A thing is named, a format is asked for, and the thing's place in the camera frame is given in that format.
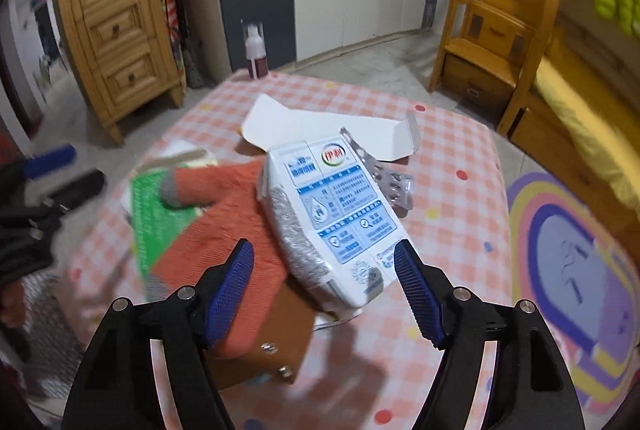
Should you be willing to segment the orange knitted glove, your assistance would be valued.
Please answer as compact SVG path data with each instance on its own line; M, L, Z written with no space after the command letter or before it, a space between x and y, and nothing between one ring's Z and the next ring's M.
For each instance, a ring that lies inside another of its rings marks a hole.
M160 182L160 199L172 209L200 207L151 267L155 285L168 292L196 283L207 268L226 262L244 238L254 249L254 268L231 328L214 345L220 358L240 358L253 346L274 299L288 277L276 237L257 198L264 161L173 168Z

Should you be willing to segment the white blue milk carton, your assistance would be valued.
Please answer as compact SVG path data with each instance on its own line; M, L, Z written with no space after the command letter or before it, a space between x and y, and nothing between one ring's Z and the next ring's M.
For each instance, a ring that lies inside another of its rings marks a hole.
M322 311L352 318L395 281L408 234L341 133L270 149L257 190L288 270Z

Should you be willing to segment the silver pill blister pack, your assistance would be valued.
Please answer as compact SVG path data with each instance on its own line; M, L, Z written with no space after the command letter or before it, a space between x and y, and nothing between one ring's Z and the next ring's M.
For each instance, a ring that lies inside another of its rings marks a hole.
M390 203L396 214L403 219L413 209L413 195L416 183L412 176L396 171L388 164L374 159L352 138L349 131L340 130L341 135L355 151L358 159L378 184L383 196Z

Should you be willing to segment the green medicine box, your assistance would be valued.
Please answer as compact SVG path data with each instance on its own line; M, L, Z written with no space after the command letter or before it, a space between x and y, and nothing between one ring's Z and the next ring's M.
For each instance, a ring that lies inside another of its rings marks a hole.
M173 168L212 167L215 157L205 148L185 141L171 143L160 155L145 162L129 179L120 204L134 232L132 252L142 279L148 281L152 267L174 240L204 212L203 208L174 209L163 203L160 184Z

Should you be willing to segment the brown leather sheath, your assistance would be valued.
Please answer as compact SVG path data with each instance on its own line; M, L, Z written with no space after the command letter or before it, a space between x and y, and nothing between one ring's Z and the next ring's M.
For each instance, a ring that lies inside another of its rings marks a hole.
M292 276L282 285L250 352L240 358L215 358L205 353L210 376L219 390L229 389L259 376L294 384L303 364L316 309L306 290Z

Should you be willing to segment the rainbow floor rug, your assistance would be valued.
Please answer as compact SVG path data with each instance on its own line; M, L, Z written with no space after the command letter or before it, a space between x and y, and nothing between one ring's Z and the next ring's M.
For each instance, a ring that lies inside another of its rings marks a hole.
M639 371L636 267L551 175L520 177L506 200L513 297L532 300L558 339L584 412L611 415Z

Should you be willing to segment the pink checkered tablecloth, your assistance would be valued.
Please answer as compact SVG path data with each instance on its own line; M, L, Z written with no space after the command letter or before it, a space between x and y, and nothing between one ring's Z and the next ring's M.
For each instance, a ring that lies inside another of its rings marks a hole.
M421 145L406 168L416 179L416 200L404 226L416 252L451 283L490 302L510 301L510 228L498 153L491 131L468 117L318 78L275 73L252 81L237 73L158 133L153 155L186 141L221 163L246 160L254 149L243 142L241 127L260 94L293 109L414 116ZM116 190L67 260L56 291L79 341L91 339L114 299L143 300L131 249L122 191ZM354 320L314 334L294 384L252 380L222 397L240 429L408 429L439 361L401 288L391 286Z

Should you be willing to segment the wooden drawer cabinet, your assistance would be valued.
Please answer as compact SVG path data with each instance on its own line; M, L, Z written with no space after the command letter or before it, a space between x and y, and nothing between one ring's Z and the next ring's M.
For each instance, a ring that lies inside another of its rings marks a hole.
M118 124L149 101L183 103L162 0L55 0L82 96L116 144Z

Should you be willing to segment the white flattened cardboard box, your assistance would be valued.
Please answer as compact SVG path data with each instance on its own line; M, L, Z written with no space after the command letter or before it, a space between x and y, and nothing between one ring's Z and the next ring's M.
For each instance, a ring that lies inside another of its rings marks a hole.
M243 138L264 151L294 142L316 141L345 129L376 160L393 162L416 153L422 142L416 117L403 120L290 109L259 94L242 125Z

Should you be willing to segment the white spray bottle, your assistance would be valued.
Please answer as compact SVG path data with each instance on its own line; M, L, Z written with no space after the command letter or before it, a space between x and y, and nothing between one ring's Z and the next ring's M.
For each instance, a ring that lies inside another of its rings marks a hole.
M252 80L259 80L268 75L268 59L264 29L260 22L249 22L243 26L244 52L248 67L248 75Z

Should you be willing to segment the wooden bed with yellow sheet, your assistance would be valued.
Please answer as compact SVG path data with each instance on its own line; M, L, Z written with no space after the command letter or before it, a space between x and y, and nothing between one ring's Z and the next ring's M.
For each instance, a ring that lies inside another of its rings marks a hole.
M639 39L594 0L560 0L510 141L614 235L639 232Z

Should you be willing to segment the wooden stair drawers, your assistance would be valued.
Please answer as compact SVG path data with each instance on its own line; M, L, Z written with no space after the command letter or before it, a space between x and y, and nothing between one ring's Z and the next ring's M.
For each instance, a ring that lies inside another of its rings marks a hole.
M509 136L526 108L560 0L449 0L430 83L497 118Z

